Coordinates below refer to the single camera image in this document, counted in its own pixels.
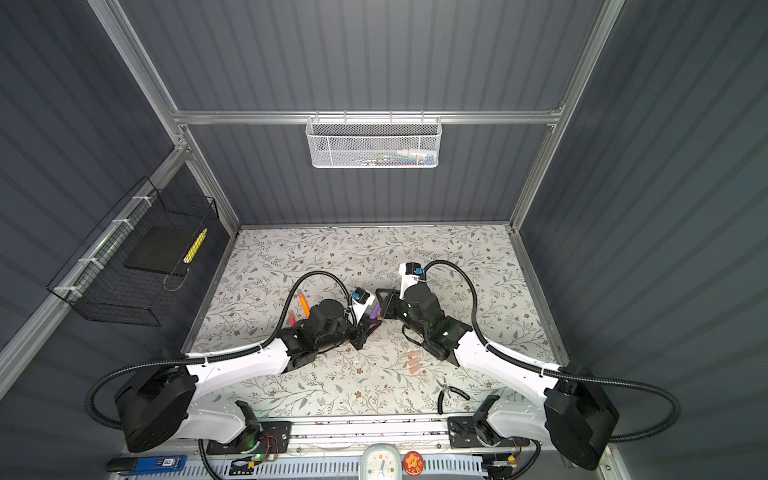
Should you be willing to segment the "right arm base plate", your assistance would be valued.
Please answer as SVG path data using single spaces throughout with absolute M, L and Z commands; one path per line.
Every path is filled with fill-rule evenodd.
M 449 416 L 447 427 L 450 446 L 454 449 L 528 447 L 531 440 L 524 437 L 502 438 L 484 421 L 472 416 Z

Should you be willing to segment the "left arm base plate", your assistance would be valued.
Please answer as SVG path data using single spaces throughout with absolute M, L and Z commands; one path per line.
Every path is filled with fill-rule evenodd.
M 258 427 L 247 426 L 229 443 L 210 440 L 206 446 L 208 455 L 265 455 L 287 451 L 293 424 L 288 421 L 260 422 Z

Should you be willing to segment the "purple marker pen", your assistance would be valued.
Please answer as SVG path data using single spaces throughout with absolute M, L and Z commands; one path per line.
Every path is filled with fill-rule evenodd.
M 377 304 L 376 304 L 376 305 L 373 307 L 373 309 L 372 309 L 372 311 L 371 311 L 371 313 L 370 313 L 369 317 L 370 317 L 372 320 L 377 320 L 377 319 L 380 317 L 380 311 L 381 311 L 381 305 L 380 305 L 379 303 L 377 303 Z

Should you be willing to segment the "orange marker pen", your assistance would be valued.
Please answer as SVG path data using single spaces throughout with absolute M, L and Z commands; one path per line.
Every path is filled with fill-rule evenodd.
M 310 306 L 307 301 L 307 298 L 301 290 L 298 291 L 297 295 L 298 295 L 298 299 L 301 304 L 302 310 L 304 312 L 305 318 L 308 319 L 310 317 Z

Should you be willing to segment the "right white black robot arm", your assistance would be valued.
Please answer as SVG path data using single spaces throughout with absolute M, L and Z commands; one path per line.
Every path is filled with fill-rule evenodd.
M 511 440 L 528 439 L 552 444 L 573 464 L 587 470 L 598 467 L 619 413 L 597 384 L 547 377 L 544 369 L 557 364 L 541 362 L 495 342 L 483 345 L 469 324 L 445 314 L 437 297 L 424 283 L 401 294 L 378 289 L 376 297 L 387 320 L 397 319 L 420 335 L 419 345 L 439 360 L 476 370 L 523 395 L 527 407 L 514 407 L 498 393 L 489 394 L 469 419 L 458 426 L 452 444 L 496 447 Z

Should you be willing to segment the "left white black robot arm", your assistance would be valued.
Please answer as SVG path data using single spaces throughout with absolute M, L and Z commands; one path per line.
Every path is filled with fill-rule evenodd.
M 115 395 L 127 448 L 132 453 L 151 450 L 172 439 L 202 439 L 237 452 L 252 452 L 263 437 L 258 419 L 245 401 L 213 411 L 198 400 L 246 379 L 279 375 L 308 365 L 328 350 L 349 342 L 361 349 L 380 323 L 366 315 L 375 297 L 358 289 L 349 308 L 326 299 L 310 309 L 310 316 L 282 328 L 265 348 L 220 362 L 158 366 L 134 375 Z

